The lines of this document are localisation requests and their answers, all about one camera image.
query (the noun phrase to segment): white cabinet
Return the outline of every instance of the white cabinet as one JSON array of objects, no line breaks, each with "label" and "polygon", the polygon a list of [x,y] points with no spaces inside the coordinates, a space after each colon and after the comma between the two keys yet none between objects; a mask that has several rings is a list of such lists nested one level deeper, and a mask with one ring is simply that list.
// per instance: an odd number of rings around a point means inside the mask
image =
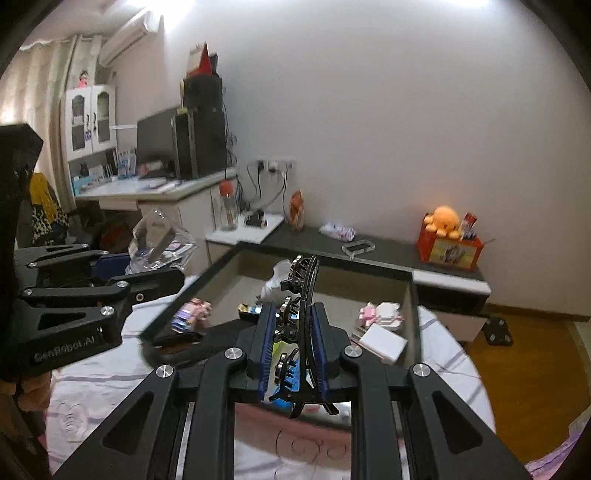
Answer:
[{"label": "white cabinet", "polygon": [[66,92],[61,123],[67,161],[117,146],[115,87],[95,85]]}]

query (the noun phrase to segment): small device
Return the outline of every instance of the small device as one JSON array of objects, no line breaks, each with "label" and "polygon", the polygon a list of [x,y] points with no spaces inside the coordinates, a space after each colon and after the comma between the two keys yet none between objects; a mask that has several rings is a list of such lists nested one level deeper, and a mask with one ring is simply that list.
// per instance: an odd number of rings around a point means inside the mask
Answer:
[{"label": "small device", "polygon": [[357,240],[356,242],[344,244],[341,250],[349,256],[350,260],[353,260],[355,255],[366,254],[375,250],[375,245],[369,240]]},{"label": "small device", "polygon": [[267,226],[267,220],[265,220],[265,212],[257,210],[251,213],[244,220],[246,226],[256,226],[259,228],[265,228]]}]

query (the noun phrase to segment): orange plush toy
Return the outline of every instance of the orange plush toy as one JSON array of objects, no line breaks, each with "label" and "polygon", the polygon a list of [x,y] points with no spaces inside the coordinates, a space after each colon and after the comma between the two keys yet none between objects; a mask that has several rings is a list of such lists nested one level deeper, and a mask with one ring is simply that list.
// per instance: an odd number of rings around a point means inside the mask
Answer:
[{"label": "orange plush toy", "polygon": [[443,205],[437,207],[433,215],[427,215],[423,220],[425,223],[425,230],[427,232],[435,232],[437,236],[448,237],[451,240],[460,238],[460,218],[456,211]]}]

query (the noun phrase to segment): white desk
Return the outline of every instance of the white desk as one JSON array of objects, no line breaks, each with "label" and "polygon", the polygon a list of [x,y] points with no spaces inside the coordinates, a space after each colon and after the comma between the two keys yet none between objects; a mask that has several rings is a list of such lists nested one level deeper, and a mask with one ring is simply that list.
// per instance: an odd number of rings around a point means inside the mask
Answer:
[{"label": "white desk", "polygon": [[246,226],[244,219],[245,216],[243,214],[238,215],[238,227],[235,230],[224,231],[212,229],[205,234],[207,253],[209,254],[211,264],[238,242],[262,243],[273,230],[283,223],[283,215],[275,213],[265,214],[265,219],[267,220],[267,226],[265,228]]},{"label": "white desk", "polygon": [[236,177],[236,170],[229,168],[226,172],[219,171],[201,179],[184,181],[176,187],[172,187],[169,182],[159,188],[151,188],[160,184],[163,181],[161,178],[114,180],[77,195],[76,200],[95,200],[101,203],[101,208],[103,208],[102,202],[105,201],[178,202],[220,183],[224,178],[233,179],[234,177]]},{"label": "white desk", "polygon": [[200,275],[209,266],[205,234],[214,230],[212,202],[219,203],[218,184],[236,177],[236,170],[217,172],[202,179],[182,182],[178,186],[165,184],[162,179],[125,179],[105,183],[76,197],[80,201],[98,201],[103,210],[141,211],[142,215],[158,209],[176,224],[186,229],[197,241],[186,274]]}]

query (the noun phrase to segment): pen holder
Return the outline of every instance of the pen holder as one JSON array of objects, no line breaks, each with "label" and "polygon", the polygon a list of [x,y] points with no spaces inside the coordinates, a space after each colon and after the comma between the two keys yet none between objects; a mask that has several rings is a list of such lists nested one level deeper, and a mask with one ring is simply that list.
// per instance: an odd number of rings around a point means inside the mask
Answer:
[{"label": "pen holder", "polygon": [[417,241],[418,253],[422,262],[444,265],[446,267],[474,270],[484,244],[476,236],[473,240],[451,240],[427,232],[425,224]]}]

